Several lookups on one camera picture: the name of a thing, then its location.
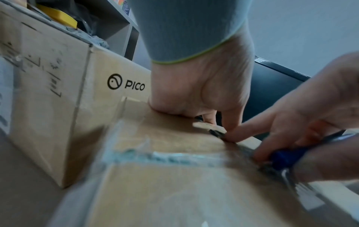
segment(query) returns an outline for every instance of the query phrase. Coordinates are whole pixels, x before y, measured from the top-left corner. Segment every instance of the yellow object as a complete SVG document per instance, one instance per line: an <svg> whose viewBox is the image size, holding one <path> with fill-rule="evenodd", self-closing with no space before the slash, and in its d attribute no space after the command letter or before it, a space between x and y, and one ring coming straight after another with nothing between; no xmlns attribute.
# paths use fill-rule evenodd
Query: yellow object
<svg viewBox="0 0 359 227"><path fill-rule="evenodd" d="M57 10L57 9L53 9L50 7L46 7L46 6L42 6L42 5L37 5L37 8L40 9L41 11L43 11L44 13L46 13L49 17L51 17L53 20L72 27L72 28L77 28L77 21L70 17L69 15L65 14L63 11Z"/></svg>

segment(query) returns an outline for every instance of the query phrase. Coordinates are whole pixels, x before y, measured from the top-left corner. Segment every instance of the white shipping label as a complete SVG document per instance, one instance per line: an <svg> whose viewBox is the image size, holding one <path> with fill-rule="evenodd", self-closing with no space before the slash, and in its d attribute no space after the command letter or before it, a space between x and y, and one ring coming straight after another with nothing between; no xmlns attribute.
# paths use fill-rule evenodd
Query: white shipping label
<svg viewBox="0 0 359 227"><path fill-rule="evenodd" d="M12 96L14 87L14 66L0 57L0 128L10 132Z"/></svg>

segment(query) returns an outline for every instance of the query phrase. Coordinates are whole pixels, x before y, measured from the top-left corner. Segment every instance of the person's left hand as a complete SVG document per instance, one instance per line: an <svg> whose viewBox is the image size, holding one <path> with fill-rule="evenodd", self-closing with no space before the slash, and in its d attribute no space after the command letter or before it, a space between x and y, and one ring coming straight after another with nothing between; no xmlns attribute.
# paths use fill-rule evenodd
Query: person's left hand
<svg viewBox="0 0 359 227"><path fill-rule="evenodd" d="M226 130L237 127L247 103L254 66L254 48L244 24L219 47L191 60L152 64L150 106L160 112L196 117L216 124L222 112Z"/></svg>

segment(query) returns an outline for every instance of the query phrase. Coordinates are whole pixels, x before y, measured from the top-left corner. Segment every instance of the wall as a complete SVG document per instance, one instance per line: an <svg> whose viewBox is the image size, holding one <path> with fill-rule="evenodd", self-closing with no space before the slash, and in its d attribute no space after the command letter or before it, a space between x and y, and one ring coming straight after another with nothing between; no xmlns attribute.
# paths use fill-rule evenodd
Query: wall
<svg viewBox="0 0 359 227"><path fill-rule="evenodd" d="M308 76L359 50L358 0L253 0L256 55Z"/></svg>

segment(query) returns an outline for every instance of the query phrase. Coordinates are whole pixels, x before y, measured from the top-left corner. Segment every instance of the sleeve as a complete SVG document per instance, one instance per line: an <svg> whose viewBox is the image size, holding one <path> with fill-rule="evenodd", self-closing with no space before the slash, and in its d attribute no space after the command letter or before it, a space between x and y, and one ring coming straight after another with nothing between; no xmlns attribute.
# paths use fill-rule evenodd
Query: sleeve
<svg viewBox="0 0 359 227"><path fill-rule="evenodd" d="M153 62L172 64L201 55L234 35L251 0L129 0Z"/></svg>

